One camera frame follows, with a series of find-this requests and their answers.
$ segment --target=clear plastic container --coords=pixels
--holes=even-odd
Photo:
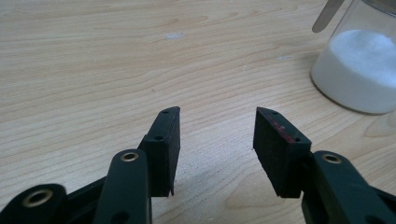
[[[335,102],[370,114],[396,109],[396,0],[353,0],[311,70]]]

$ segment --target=white powder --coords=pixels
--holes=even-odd
[[[367,30],[332,39],[314,64],[312,79],[334,101],[366,113],[396,109],[396,45]]]

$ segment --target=wooden table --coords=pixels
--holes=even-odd
[[[324,0],[1,1],[1,208],[37,184],[71,192],[106,175],[174,105],[176,195],[153,199],[154,223],[304,223],[252,150],[256,106],[396,194],[396,112],[349,111],[310,80],[349,2],[313,34]]]

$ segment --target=table surface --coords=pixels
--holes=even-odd
[[[3,0],[0,208],[19,192],[68,192],[106,175],[158,112],[181,108],[176,195],[154,223],[304,223],[252,150],[255,110],[282,113],[313,142],[396,194],[396,112],[324,97],[310,68],[348,1],[319,34],[324,0]]]

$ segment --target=screw hole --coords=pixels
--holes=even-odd
[[[129,215],[126,212],[118,212],[111,218],[111,224],[123,224],[127,222]]]
[[[381,218],[374,216],[367,216],[366,222],[369,224],[385,224],[385,222]]]
[[[331,162],[331,163],[341,163],[341,159],[334,156],[334,155],[330,155],[330,154],[325,154],[322,156],[323,160],[327,161],[327,162]]]
[[[25,207],[36,207],[46,203],[53,195],[50,189],[40,189],[29,194],[22,202]]]
[[[139,154],[134,152],[128,152],[121,156],[122,161],[135,161],[139,157]]]

